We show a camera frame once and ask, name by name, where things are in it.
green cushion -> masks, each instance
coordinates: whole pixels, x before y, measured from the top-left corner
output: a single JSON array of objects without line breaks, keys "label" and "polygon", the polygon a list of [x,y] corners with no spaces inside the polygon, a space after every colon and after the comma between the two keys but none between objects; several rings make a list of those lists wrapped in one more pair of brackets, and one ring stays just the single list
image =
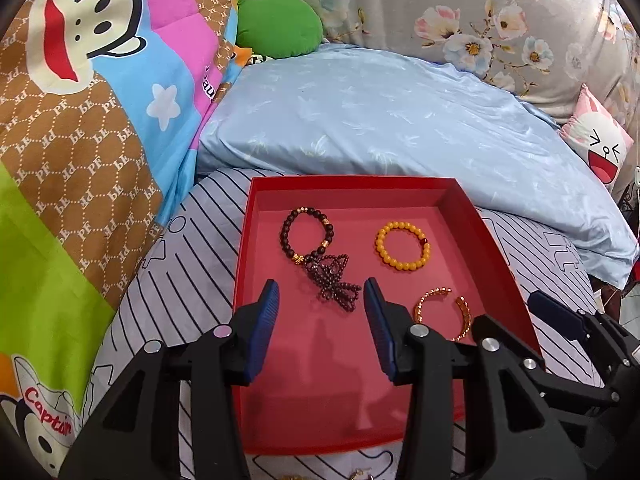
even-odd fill
[{"label": "green cushion", "polygon": [[322,41],[322,22],[303,0],[242,0],[236,44],[281,59],[313,52]]}]

red mouth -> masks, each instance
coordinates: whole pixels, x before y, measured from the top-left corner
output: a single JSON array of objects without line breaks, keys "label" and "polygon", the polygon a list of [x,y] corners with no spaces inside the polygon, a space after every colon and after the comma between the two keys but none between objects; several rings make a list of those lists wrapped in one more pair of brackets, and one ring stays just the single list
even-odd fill
[{"label": "red mouth", "polygon": [[44,6],[44,61],[60,79],[78,82],[65,45],[65,17],[53,0]]},{"label": "red mouth", "polygon": [[589,167],[603,184],[611,184],[618,173],[618,167],[602,155],[589,150]]}]

red tray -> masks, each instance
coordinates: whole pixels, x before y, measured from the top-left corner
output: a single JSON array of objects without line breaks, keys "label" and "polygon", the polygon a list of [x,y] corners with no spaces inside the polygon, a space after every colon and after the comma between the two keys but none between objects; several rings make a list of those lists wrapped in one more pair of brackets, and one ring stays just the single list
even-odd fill
[{"label": "red tray", "polygon": [[[444,337],[460,332],[454,304],[464,296],[474,316],[485,312],[538,349],[518,287],[484,222],[453,179],[398,176],[276,176],[252,180],[240,243],[234,305],[256,301],[265,280],[280,285],[280,313],[262,373],[235,391],[244,448],[255,454],[321,454],[380,446],[402,439],[410,390],[382,373],[362,294],[348,314],[316,298],[318,288],[280,248],[282,223],[300,206],[320,209],[334,225],[328,254],[349,255],[343,280],[378,280],[387,301],[411,311],[430,288],[453,289],[430,298],[424,322]],[[418,226],[431,260],[414,272],[385,265],[377,232],[389,221]],[[289,242],[307,254],[324,237],[318,220],[300,215]],[[385,248],[398,260],[420,255],[415,235],[393,231]],[[472,344],[470,336],[463,342]],[[464,416],[460,384],[454,416]]]}]

tile floor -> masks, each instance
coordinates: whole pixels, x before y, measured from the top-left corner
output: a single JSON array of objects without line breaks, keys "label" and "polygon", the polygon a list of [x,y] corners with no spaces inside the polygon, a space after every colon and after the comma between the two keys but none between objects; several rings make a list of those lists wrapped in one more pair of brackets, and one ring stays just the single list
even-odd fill
[{"label": "tile floor", "polygon": [[622,299],[620,325],[640,339],[640,285]]}]

black line pattern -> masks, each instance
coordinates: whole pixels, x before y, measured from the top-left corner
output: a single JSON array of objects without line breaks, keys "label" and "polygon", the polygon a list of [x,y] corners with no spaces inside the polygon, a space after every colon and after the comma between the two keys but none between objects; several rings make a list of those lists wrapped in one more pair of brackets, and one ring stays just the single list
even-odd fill
[{"label": "black line pattern", "polygon": [[[120,306],[123,309],[126,305],[127,312],[119,310],[106,333],[85,394],[83,420],[145,341],[160,338],[169,345],[180,344],[228,322],[234,293],[232,270],[251,179],[277,174],[226,168],[191,189],[180,204],[180,214],[130,284]],[[543,290],[572,310],[595,312],[590,282],[566,237],[528,219],[480,208],[477,211],[492,232],[525,301],[533,291]],[[602,385],[579,345],[567,341],[542,320],[532,316],[532,321],[548,373]],[[105,374],[96,373],[107,367],[112,370],[108,380]],[[193,478],[189,399],[190,386],[185,383],[180,390],[180,470],[183,476]],[[451,471],[456,474],[464,467],[463,422],[456,423],[453,441]],[[400,452],[401,443],[394,443],[331,456],[250,456],[248,463],[255,480],[277,480],[290,474],[292,466],[315,480],[344,480],[351,474],[351,467],[361,463],[367,465],[360,468],[374,466],[375,478],[390,480],[396,474]]]}]

